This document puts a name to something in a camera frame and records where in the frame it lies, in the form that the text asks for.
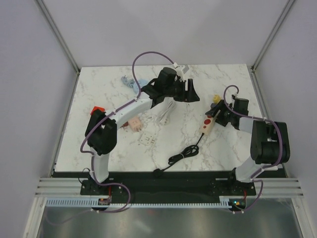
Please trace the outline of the beige red power strip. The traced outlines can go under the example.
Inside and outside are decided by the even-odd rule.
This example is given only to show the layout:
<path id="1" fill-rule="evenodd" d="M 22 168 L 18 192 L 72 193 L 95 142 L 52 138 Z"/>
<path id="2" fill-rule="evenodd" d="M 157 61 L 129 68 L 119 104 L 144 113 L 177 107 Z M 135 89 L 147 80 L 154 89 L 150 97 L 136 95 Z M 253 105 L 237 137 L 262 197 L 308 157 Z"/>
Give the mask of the beige red power strip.
<path id="1" fill-rule="evenodd" d="M 219 112 L 212 113 L 211 111 L 208 111 L 205 113 L 204 121 L 199 129 L 199 133 L 204 135 L 209 135 L 212 131 L 216 118 L 218 116 Z"/>

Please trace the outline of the yellow plug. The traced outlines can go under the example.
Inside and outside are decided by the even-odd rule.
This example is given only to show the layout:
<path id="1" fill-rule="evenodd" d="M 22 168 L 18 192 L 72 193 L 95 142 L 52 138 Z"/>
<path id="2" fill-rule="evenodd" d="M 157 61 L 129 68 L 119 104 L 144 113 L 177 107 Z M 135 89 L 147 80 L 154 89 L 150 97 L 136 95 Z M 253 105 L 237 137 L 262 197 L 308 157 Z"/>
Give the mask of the yellow plug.
<path id="1" fill-rule="evenodd" d="M 215 104 L 218 104 L 220 101 L 221 101 L 221 97 L 218 94 L 214 95 L 213 102 Z"/>

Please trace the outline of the black plug with cable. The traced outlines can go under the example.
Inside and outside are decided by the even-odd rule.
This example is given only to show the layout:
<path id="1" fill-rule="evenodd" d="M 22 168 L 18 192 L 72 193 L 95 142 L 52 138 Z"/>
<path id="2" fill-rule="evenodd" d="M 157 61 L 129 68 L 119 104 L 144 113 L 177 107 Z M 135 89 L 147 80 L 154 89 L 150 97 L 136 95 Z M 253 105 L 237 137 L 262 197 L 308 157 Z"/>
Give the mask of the black plug with cable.
<path id="1" fill-rule="evenodd" d="M 185 159 L 185 158 L 190 158 L 190 157 L 194 157 L 196 155 L 198 155 L 199 153 L 199 143 L 202 140 L 203 136 L 205 134 L 202 133 L 199 140 L 196 142 L 196 144 L 192 144 L 190 146 L 187 146 L 182 152 L 178 153 L 177 155 L 171 156 L 168 159 L 168 166 L 164 169 L 155 169 L 153 171 L 153 174 L 156 178 L 159 178 L 160 176 L 162 176 L 162 174 L 168 170 L 170 167 L 172 167 L 173 165 L 175 165 L 176 163 L 178 163 L 179 161 Z"/>

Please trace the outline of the pink adapter plug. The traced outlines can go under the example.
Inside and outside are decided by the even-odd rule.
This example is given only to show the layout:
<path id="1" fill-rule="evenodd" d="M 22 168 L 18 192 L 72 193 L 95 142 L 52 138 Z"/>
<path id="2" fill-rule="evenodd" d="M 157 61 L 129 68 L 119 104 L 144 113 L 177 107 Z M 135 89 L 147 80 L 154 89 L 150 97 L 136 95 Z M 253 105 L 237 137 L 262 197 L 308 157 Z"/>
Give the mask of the pink adapter plug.
<path id="1" fill-rule="evenodd" d="M 133 132 L 138 132 L 143 128 L 142 122 L 140 121 L 138 116 L 131 118 L 128 121 L 128 125 L 130 126 Z"/>

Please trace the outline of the white adapter plug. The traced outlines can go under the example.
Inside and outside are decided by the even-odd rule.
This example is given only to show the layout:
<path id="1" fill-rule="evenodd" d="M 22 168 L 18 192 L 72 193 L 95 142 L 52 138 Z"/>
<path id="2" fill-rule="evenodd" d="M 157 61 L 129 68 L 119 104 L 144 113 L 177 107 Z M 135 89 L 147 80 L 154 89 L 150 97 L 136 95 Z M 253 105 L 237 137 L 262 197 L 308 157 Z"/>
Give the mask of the white adapter plug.
<path id="1" fill-rule="evenodd" d="M 139 142 L 145 146 L 150 146 L 150 145 L 154 145 L 156 143 L 156 138 L 153 134 L 151 134 L 150 132 L 144 132 L 140 139 Z"/>

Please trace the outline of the red socket cube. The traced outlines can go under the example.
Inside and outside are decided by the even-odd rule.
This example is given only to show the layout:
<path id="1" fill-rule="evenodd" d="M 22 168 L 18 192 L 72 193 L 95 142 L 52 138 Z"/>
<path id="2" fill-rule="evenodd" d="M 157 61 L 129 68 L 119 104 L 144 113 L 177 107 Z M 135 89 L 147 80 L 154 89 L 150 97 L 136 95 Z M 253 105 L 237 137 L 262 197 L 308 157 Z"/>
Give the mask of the red socket cube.
<path id="1" fill-rule="evenodd" d="M 95 115 L 95 116 L 99 116 L 99 115 L 104 115 L 106 112 L 105 108 L 103 107 L 98 107 L 98 106 L 94 106 L 92 111 L 91 111 L 91 115 Z"/>

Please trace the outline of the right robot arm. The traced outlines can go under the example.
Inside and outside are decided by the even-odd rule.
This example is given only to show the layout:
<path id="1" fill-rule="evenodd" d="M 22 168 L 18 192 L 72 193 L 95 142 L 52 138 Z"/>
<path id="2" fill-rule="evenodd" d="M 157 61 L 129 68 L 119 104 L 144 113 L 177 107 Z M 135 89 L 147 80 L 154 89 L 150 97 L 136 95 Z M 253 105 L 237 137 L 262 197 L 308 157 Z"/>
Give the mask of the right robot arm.
<path id="1" fill-rule="evenodd" d="M 242 98 L 234 98 L 229 105 L 223 99 L 214 99 L 211 109 L 205 113 L 221 126 L 230 123 L 236 130 L 251 135 L 249 158 L 231 171 L 227 182 L 232 195 L 240 194 L 245 189 L 244 183 L 252 182 L 266 170 L 277 170 L 278 165 L 290 158 L 287 124 L 249 116 L 248 105 L 249 100 Z"/>

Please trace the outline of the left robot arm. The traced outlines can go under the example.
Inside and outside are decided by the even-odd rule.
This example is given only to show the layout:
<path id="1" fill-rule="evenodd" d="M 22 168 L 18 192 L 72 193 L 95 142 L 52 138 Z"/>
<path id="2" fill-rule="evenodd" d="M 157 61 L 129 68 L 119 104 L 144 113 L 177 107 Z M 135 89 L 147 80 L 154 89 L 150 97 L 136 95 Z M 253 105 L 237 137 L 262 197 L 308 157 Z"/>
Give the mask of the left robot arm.
<path id="1" fill-rule="evenodd" d="M 91 188 L 96 194 L 103 195 L 108 191 L 109 154 L 117 144 L 118 129 L 129 119 L 162 103 L 165 98 L 185 103 L 200 101 L 193 79 L 184 79 L 180 69 L 164 67 L 157 78 L 139 90 L 136 98 L 109 114 L 99 109 L 92 112 L 80 151 L 92 155 L 90 174 L 94 181 Z"/>

